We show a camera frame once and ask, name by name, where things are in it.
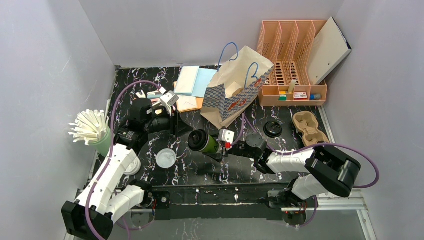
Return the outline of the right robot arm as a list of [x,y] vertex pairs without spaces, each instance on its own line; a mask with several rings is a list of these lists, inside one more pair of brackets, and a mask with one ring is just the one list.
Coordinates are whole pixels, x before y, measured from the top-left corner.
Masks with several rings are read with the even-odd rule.
[[347,198],[354,188],[361,164],[333,145],[320,143],[288,155],[273,152],[259,134],[250,134],[236,144],[218,141],[206,156],[220,162],[234,155],[253,160],[263,174],[304,173],[290,181],[285,190],[269,200],[286,206],[298,206],[313,196],[331,193]]

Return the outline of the green cup with black lid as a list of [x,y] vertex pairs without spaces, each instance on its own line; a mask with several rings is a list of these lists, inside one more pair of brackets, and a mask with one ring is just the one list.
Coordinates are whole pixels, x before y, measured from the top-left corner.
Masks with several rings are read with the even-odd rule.
[[188,147],[194,152],[215,154],[218,152],[219,144],[211,135],[198,129],[189,134]]

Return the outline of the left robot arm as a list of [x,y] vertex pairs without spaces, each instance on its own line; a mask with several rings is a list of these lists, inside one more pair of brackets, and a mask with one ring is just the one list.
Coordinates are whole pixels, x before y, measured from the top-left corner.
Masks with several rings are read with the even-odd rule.
[[131,208],[148,201],[152,185],[134,180],[118,195],[113,191],[126,169],[138,160],[138,154],[149,135],[167,131],[181,137],[192,130],[180,117],[175,104],[178,97],[135,99],[129,114],[119,125],[113,148],[98,169],[93,180],[74,200],[66,201],[61,213],[68,234],[83,240],[107,240],[115,223]]

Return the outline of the blue checkered paper bag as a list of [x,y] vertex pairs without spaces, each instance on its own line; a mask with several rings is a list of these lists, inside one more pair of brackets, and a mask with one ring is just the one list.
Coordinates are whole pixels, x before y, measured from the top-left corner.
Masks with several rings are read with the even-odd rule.
[[219,59],[200,111],[218,129],[229,127],[255,101],[274,70],[274,64],[255,50],[231,44],[236,54],[225,63]]

